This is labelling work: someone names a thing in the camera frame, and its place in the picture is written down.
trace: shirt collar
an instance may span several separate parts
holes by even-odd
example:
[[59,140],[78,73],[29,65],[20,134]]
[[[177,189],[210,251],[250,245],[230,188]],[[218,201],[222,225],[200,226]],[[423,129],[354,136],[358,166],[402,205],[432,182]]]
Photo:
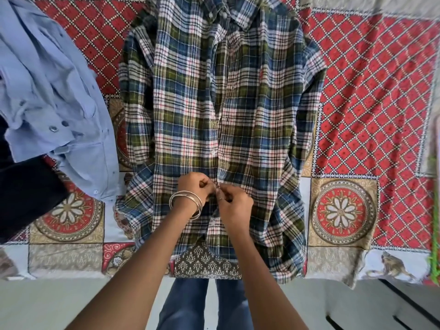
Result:
[[[226,12],[226,5],[222,0],[199,0],[203,15],[208,23],[213,23],[220,12]],[[252,24],[261,0],[237,0],[234,9],[230,10],[231,18],[245,31]]]

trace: hand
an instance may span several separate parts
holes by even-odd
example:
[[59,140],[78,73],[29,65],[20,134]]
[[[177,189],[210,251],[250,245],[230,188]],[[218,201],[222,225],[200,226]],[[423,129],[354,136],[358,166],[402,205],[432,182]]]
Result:
[[[201,206],[206,203],[208,196],[214,193],[216,189],[212,180],[201,172],[190,172],[187,175],[179,177],[177,184],[177,191],[190,191],[195,193],[201,199]],[[176,197],[174,200],[173,209],[188,209],[192,210],[191,215],[197,211],[197,205],[187,197]]]
[[216,197],[220,218],[229,236],[249,236],[253,199],[242,188],[228,184],[220,184],[220,188],[216,190]]

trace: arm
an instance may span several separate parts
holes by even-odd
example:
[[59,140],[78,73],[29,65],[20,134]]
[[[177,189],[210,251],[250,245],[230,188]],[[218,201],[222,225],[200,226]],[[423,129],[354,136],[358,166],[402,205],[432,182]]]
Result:
[[221,184],[216,191],[220,216],[239,260],[253,326],[261,329],[308,330],[273,279],[249,234],[253,200],[239,187]]
[[[178,189],[194,192],[201,198],[202,205],[214,188],[209,178],[201,173],[191,172],[179,179]],[[191,199],[177,197],[173,210],[151,237],[66,330],[144,330],[174,246],[196,210]]]

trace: light blue shirt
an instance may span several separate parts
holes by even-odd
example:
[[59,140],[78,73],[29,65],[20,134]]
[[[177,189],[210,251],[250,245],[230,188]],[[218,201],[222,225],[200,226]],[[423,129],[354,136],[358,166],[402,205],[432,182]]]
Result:
[[113,125],[79,49],[25,0],[0,0],[0,113],[15,162],[49,154],[86,194],[122,194]]

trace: floor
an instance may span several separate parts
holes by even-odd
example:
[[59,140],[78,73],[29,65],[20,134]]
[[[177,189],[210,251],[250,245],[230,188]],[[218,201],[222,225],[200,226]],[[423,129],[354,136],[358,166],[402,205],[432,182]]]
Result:
[[[1,328],[62,330],[105,283],[102,279],[0,281]],[[148,330],[156,328],[159,312],[172,284],[172,278],[163,279]],[[395,284],[440,318],[439,288]],[[345,330],[404,330],[393,320],[393,315],[412,330],[437,329],[377,280],[360,282],[354,290],[341,283],[317,279],[295,279],[282,288],[310,330],[332,330],[325,320],[326,312]],[[209,283],[206,298],[205,328],[214,330],[218,306],[213,281]]]

